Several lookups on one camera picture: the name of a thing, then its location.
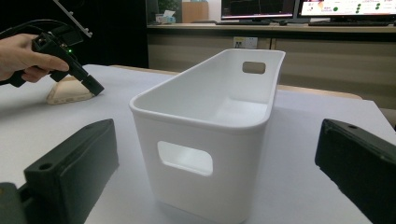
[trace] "white tabletop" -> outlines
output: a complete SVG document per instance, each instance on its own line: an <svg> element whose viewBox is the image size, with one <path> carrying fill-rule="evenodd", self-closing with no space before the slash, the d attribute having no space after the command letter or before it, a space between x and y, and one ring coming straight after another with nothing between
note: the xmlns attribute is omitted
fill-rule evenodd
<svg viewBox="0 0 396 224"><path fill-rule="evenodd" d="M120 168L86 223L212 223L157 202L150 191L129 101L172 76L100 65L85 68L106 89L84 102L47 105L55 83L49 77L20 88L0 87L0 182L20 187L28 165L83 126L114 119ZM371 101L278 91L246 224L370 223L314 163L323 119L354 124L396 144L395 132Z"/></svg>

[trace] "finger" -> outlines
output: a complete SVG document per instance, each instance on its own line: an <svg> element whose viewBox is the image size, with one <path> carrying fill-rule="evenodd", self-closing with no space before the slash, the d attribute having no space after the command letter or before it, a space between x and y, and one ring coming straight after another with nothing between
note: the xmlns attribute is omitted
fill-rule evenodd
<svg viewBox="0 0 396 224"><path fill-rule="evenodd" d="M48 68L49 70L58 70L66 72L69 70L69 65L62 59L48 55L34 52L33 57L29 58L30 65L37 65L42 68Z"/></svg>
<svg viewBox="0 0 396 224"><path fill-rule="evenodd" d="M22 75L22 79L28 82L37 82L46 74L49 73L49 70L43 70L36 67L29 67L24 70L25 74Z"/></svg>

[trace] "beige object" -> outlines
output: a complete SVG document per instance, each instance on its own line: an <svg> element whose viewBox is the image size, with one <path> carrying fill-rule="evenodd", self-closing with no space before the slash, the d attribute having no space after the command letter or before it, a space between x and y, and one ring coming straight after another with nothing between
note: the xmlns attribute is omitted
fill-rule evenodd
<svg viewBox="0 0 396 224"><path fill-rule="evenodd" d="M47 104L59 105L89 100L93 94L75 77L65 77L57 82L47 97Z"/></svg>

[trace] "computer monitor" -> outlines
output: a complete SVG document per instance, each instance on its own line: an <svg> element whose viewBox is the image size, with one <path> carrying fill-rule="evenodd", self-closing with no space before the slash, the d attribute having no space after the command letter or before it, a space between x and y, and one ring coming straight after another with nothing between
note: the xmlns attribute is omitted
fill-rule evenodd
<svg viewBox="0 0 396 224"><path fill-rule="evenodd" d="M221 20L293 18L295 0L221 0Z"/></svg>
<svg viewBox="0 0 396 224"><path fill-rule="evenodd" d="M392 21L395 16L395 0L301 0L298 9L298 17L333 21Z"/></svg>

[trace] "white plastic bin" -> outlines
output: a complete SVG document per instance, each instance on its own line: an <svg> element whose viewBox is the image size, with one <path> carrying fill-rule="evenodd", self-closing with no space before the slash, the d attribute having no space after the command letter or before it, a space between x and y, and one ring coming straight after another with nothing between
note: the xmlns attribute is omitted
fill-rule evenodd
<svg viewBox="0 0 396 224"><path fill-rule="evenodd" d="M218 223L248 217L284 56L227 49L131 100L158 200Z"/></svg>

